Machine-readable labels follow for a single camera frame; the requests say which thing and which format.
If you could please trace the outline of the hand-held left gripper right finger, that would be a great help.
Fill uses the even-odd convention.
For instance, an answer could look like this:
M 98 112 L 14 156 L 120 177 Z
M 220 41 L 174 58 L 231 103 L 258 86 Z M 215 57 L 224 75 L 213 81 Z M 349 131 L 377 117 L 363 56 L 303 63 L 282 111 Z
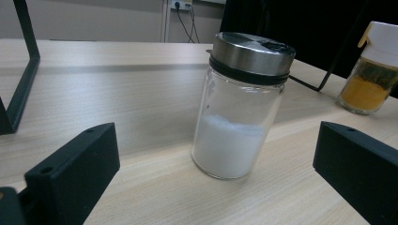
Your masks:
M 398 150 L 323 121 L 313 167 L 371 225 L 398 225 Z

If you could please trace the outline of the white wall socket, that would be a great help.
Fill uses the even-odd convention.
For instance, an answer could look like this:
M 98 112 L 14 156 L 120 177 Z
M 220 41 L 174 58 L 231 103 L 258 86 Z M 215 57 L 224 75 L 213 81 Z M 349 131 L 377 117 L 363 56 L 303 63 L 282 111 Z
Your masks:
M 171 9 L 175 10 L 189 10 L 192 0 L 172 0 Z

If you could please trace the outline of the glass jar with metal lid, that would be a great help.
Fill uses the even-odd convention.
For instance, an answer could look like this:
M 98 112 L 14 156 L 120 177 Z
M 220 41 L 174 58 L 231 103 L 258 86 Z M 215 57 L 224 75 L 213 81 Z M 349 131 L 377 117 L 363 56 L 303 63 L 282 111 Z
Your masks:
M 238 179 L 253 169 L 283 98 L 296 51 L 266 37 L 216 35 L 191 157 L 204 173 Z

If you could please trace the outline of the black raised shelf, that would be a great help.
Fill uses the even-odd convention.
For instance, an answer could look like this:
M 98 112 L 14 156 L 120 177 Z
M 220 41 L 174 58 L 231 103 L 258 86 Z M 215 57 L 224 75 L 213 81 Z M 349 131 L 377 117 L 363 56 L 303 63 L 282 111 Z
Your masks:
M 360 20 L 366 14 L 366 8 L 369 6 L 370 2 L 371 0 L 366 0 L 363 5 L 359 7 L 358 14 L 355 17 L 355 21 L 352 23 L 352 26 L 350 27 L 350 31 L 344 39 L 341 47 L 338 49 L 335 57 L 331 61 L 327 73 L 325 74 L 323 80 L 318 86 L 313 86 L 292 75 L 290 75 L 289 78 L 301 85 L 304 85 L 307 88 L 310 88 L 311 90 L 314 90 L 315 92 L 319 92 L 320 90 L 322 90 L 326 82 L 328 81 L 329 76 L 338 65 L 338 62 L 342 59 L 342 55 L 344 54 L 344 51 L 348 46 L 349 39 L 354 36 L 353 29 L 358 28 Z M 16 13 L 18 15 L 20 27 L 23 32 L 24 42 L 28 50 L 29 61 L 7 108 L 5 108 L 3 100 L 0 98 L 0 135 L 14 134 L 17 132 L 19 124 L 23 117 L 25 104 L 28 100 L 33 81 L 35 80 L 38 71 L 38 65 L 40 63 L 38 45 L 26 1 L 13 0 L 13 3 L 16 9 Z

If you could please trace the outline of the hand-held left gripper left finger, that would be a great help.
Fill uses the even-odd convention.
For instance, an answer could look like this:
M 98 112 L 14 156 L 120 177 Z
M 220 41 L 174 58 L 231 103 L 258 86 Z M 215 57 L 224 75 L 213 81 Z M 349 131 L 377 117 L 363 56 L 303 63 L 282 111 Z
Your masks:
M 115 125 L 83 131 L 24 175 L 27 221 L 83 225 L 119 168 Z

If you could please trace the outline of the black curtain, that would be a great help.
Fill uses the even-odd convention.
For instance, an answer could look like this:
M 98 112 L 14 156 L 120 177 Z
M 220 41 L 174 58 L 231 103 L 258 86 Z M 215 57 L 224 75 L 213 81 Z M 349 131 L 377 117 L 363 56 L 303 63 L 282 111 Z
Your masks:
M 326 71 L 349 76 L 360 57 L 358 43 L 372 21 L 398 25 L 398 0 L 226 0 L 223 32 L 271 38 L 296 50 L 296 58 Z

